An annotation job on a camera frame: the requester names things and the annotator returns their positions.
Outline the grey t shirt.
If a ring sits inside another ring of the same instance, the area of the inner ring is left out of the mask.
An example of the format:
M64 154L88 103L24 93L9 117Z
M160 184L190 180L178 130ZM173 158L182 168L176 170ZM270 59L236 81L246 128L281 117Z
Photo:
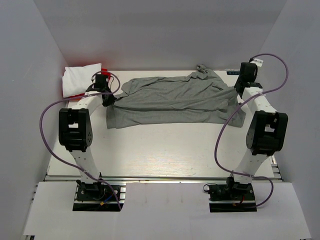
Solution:
M108 129L172 123L228 123L241 128L246 113L238 94L212 69L199 64L187 76L133 78L106 110Z

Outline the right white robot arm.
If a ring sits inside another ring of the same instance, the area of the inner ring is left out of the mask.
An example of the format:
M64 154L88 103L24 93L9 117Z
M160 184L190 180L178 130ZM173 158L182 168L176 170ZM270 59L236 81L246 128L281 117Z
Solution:
M272 107L262 85L255 82L257 75L255 63L241 63L235 90L250 109L252 120L245 138L247 150L233 175L235 181L225 187L226 195L233 200L243 195L242 184L252 183L263 162L283 148L288 125L288 115Z

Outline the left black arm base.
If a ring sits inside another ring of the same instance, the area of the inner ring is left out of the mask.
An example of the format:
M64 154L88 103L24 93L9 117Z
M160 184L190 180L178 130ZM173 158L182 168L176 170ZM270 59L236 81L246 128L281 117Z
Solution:
M72 210L74 212L120 212L125 201L124 186L77 180Z

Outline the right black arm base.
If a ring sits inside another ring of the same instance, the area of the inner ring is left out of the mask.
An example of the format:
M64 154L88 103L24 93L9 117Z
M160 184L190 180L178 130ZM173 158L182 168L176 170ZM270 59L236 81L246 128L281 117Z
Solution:
M210 213L256 212L256 198L251 184L248 189L230 188L227 184L207 183L203 191L209 195Z

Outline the aluminium table rail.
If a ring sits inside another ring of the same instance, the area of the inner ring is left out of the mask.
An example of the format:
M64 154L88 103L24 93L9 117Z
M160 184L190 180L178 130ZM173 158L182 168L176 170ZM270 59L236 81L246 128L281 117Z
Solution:
M75 181L79 176L53 176L47 175L45 181ZM125 176L110 176L102 177L106 181L225 181L226 177L152 177L152 176L140 176L140 177L125 177Z

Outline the blue table label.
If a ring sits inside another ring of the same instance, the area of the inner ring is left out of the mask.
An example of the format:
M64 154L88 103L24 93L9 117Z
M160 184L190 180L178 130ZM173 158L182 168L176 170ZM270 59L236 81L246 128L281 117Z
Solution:
M239 71L227 71L226 74L227 75L238 76L240 74L240 72Z

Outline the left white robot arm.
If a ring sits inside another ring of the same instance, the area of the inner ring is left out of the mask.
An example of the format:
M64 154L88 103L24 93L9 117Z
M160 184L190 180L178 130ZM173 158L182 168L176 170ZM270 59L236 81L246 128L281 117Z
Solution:
M59 143L71 154L79 168L80 184L91 184L88 193L99 200L105 196L106 187L98 182L101 177L90 149L93 143L91 114L99 107L115 103L116 97L109 87L111 73L99 71L91 78L92 84L84 96L71 108L59 111Z

